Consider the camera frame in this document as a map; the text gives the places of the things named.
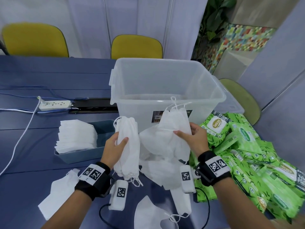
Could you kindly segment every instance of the plastic bin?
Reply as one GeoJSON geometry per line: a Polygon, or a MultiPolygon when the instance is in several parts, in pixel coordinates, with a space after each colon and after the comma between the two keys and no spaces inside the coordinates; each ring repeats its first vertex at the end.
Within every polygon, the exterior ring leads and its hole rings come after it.
{"type": "Polygon", "coordinates": [[[171,105],[185,104],[189,121],[200,124],[219,102],[226,99],[219,83],[197,61],[121,58],[111,71],[110,104],[120,116],[134,117],[141,132],[158,122],[171,105]]]}
{"type": "Polygon", "coordinates": [[[232,94],[223,86],[223,84],[217,79],[217,77],[213,76],[213,79],[219,83],[219,85],[222,87],[223,91],[225,92],[227,99],[219,103],[214,110],[219,113],[241,113],[243,114],[245,112],[244,108],[238,103],[238,101],[232,96],[232,94]]]}
{"type": "Polygon", "coordinates": [[[114,120],[105,120],[88,123],[93,125],[97,132],[97,148],[71,151],[65,154],[59,154],[55,150],[54,154],[68,164],[101,158],[104,152],[106,140],[115,133],[113,122],[114,120]]]}

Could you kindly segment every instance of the green plant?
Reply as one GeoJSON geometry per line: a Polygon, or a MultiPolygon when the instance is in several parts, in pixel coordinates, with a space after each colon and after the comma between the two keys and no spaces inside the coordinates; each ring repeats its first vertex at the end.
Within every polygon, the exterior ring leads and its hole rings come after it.
{"type": "Polygon", "coordinates": [[[201,54],[198,51],[203,41],[208,43],[220,41],[223,31],[220,26],[227,20],[226,10],[235,5],[236,0],[208,0],[194,47],[196,58],[198,58],[198,54],[201,54]]]}

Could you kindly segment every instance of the white sensor device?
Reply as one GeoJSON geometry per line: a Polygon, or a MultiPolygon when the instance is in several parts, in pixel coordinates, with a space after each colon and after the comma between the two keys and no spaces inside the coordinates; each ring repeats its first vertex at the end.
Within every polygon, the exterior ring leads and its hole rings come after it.
{"type": "Polygon", "coordinates": [[[196,193],[192,170],[189,165],[180,166],[182,191],[186,194],[196,193]]]}
{"type": "Polygon", "coordinates": [[[128,190],[128,182],[125,180],[117,180],[110,190],[111,198],[109,203],[111,204],[109,210],[122,211],[125,208],[126,196],[128,190]]]}

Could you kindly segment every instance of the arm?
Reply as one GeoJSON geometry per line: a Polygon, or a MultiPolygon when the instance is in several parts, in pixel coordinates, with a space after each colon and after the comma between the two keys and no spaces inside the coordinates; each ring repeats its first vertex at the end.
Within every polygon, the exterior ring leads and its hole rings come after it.
{"type": "MultiPolygon", "coordinates": [[[[119,136],[116,132],[106,141],[101,162],[107,165],[110,170],[119,161],[128,138],[118,145],[115,141],[119,136]]],[[[55,214],[42,226],[41,229],[78,229],[83,222],[92,199],[82,191],[75,190],[67,201],[55,212],[55,214]]]]}
{"type": "MultiPolygon", "coordinates": [[[[202,153],[210,150],[207,131],[194,123],[190,123],[190,126],[192,135],[181,131],[174,131],[174,133],[184,139],[199,157],[202,153]]],[[[235,185],[233,179],[223,179],[217,182],[213,188],[232,229],[275,229],[264,214],[235,185]]]]}

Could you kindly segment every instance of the hand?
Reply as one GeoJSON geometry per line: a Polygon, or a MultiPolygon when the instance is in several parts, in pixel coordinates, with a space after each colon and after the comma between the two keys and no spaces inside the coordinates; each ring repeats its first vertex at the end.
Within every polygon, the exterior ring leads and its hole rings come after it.
{"type": "Polygon", "coordinates": [[[106,140],[104,153],[101,158],[101,162],[107,165],[110,170],[113,169],[113,166],[119,161],[124,147],[128,142],[128,137],[125,137],[119,145],[115,145],[115,141],[119,136],[119,132],[116,132],[106,140]]]}
{"type": "Polygon", "coordinates": [[[190,122],[190,127],[192,135],[181,132],[180,130],[174,131],[173,133],[184,139],[195,155],[199,157],[202,153],[210,150],[207,131],[193,122],[190,122]]]}

